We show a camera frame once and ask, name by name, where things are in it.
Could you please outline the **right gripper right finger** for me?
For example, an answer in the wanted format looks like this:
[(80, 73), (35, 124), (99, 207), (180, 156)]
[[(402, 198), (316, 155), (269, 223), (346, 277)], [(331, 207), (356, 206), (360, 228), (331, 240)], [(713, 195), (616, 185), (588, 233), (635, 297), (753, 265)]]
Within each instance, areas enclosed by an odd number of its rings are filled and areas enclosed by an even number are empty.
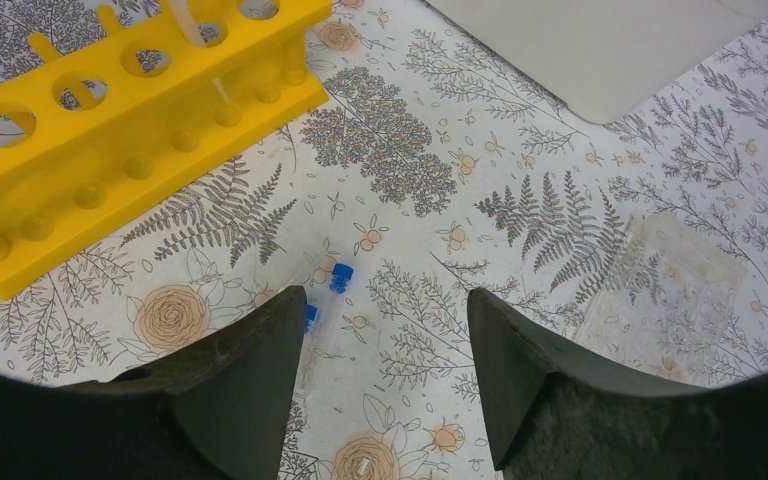
[(467, 319), (495, 470), (677, 471), (674, 403), (701, 388), (600, 356), (484, 288)]

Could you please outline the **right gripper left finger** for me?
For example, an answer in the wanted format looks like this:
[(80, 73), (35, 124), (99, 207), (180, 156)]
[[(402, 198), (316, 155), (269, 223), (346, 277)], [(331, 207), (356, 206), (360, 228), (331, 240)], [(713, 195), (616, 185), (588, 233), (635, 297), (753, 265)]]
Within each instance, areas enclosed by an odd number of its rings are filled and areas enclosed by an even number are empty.
[(70, 387), (89, 425), (69, 478), (276, 478), (306, 307), (287, 287), (172, 354)]

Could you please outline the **white plastic storage bin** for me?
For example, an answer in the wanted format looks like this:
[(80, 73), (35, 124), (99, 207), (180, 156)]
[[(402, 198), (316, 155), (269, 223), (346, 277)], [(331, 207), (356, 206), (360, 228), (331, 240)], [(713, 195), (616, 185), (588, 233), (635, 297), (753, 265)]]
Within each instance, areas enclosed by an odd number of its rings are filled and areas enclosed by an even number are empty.
[(611, 123), (768, 18), (768, 0), (434, 1), (562, 100)]

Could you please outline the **floral patterned table mat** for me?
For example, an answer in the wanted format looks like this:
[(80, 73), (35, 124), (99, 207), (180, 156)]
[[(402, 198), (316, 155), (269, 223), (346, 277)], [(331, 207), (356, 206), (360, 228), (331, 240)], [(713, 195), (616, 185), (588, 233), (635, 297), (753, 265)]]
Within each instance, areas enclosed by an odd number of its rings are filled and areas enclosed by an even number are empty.
[[(166, 1), (0, 1), (0, 83)], [(0, 298), (0, 479), (71, 479), (70, 387), (354, 268), (274, 479), (768, 479), (768, 18), (607, 124), (432, 7), (328, 1), (306, 31), (326, 101), (21, 293)], [(499, 472), (467, 300), (484, 288), (573, 341), (633, 221), (667, 213), (747, 274), (713, 378), (675, 401), (675, 472)]]

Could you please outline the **yellow test tube rack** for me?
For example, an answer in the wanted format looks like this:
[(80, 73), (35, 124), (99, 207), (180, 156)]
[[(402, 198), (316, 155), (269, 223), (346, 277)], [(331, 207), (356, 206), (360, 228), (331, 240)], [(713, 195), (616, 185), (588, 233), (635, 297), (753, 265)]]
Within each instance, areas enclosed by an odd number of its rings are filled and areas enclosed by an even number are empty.
[(235, 1), (190, 1), (206, 48), (164, 2), (107, 36), (0, 83), (0, 298), (301, 114), (327, 93), (306, 65), (306, 31), (328, 1), (282, 1), (263, 20)]

